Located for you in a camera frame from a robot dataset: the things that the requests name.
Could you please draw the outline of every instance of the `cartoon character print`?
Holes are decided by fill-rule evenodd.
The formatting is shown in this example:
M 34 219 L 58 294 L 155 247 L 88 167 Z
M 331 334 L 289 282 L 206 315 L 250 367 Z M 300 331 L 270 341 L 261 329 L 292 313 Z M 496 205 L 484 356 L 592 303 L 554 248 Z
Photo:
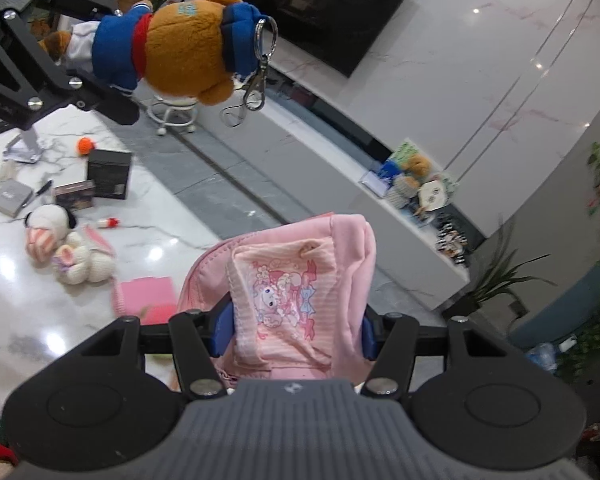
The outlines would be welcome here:
M 287 321 L 299 328 L 305 339 L 314 339 L 315 309 L 311 298 L 315 294 L 312 283 L 317 279 L 317 267 L 313 260 L 307 262 L 307 269 L 298 272 L 271 270 L 275 265 L 260 265 L 254 262 L 256 281 L 253 294 L 258 325 L 273 329 Z M 265 339 L 266 333 L 258 331 L 258 338 Z

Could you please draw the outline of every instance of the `doll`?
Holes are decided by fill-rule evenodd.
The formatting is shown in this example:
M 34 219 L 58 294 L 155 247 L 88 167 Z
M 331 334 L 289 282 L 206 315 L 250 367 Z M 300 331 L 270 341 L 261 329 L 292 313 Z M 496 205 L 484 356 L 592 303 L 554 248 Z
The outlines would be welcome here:
M 234 74 L 255 72 L 254 33 L 266 18 L 242 0 L 193 0 L 152 12 L 143 0 L 122 16 L 74 25 L 40 45 L 67 68 L 81 68 L 131 94 L 144 78 L 165 96 L 204 105 L 227 100 Z

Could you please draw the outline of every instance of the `pink backpack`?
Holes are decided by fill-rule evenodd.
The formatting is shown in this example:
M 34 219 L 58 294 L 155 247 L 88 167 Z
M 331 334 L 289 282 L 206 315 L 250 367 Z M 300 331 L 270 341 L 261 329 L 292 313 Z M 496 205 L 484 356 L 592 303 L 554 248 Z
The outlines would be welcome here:
M 361 333 L 376 240 L 360 215 L 328 214 L 220 242 L 193 265 L 178 311 L 211 310 L 231 292 L 235 336 L 214 359 L 239 378 L 346 378 L 371 363 Z

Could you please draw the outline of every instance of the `white marble tabletop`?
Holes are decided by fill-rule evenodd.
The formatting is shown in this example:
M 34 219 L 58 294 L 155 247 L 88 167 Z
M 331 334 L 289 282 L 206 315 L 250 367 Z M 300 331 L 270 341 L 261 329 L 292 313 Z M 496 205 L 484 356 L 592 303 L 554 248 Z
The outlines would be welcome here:
M 48 179 L 55 186 L 85 178 L 86 161 L 75 152 L 84 135 L 99 148 L 124 145 L 92 112 L 64 108 L 39 121 L 39 138 L 47 144 L 37 164 L 18 165 L 17 180 L 39 189 Z M 17 133 L 0 135 L 2 149 Z M 21 382 L 114 319 L 110 282 L 67 286 L 47 266 L 36 268 L 24 251 L 22 219 L 0 213 L 0 412 Z M 134 160 L 128 198 L 97 198 L 78 219 L 116 217 L 121 225 L 101 231 L 117 253 L 117 277 L 170 276 L 176 295 L 192 264 L 218 238 L 141 164 Z M 171 364 L 147 359 L 147 371 L 167 380 Z

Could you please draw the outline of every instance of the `gray tile floor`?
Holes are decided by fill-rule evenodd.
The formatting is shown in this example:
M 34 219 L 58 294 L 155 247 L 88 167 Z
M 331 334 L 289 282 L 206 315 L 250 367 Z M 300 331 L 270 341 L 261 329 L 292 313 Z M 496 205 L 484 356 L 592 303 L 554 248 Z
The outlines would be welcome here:
M 132 126 L 120 126 L 106 118 L 102 120 L 221 238 L 311 216 L 302 205 L 201 128 L 193 134 L 170 132 L 159 137 L 155 133 L 155 123 L 144 114 Z M 421 325 L 443 325 L 437 312 L 426 309 L 380 270 L 374 275 L 368 303 L 380 314 L 401 312 L 415 317 Z M 411 389 L 440 373 L 442 366 L 442 358 L 418 358 Z

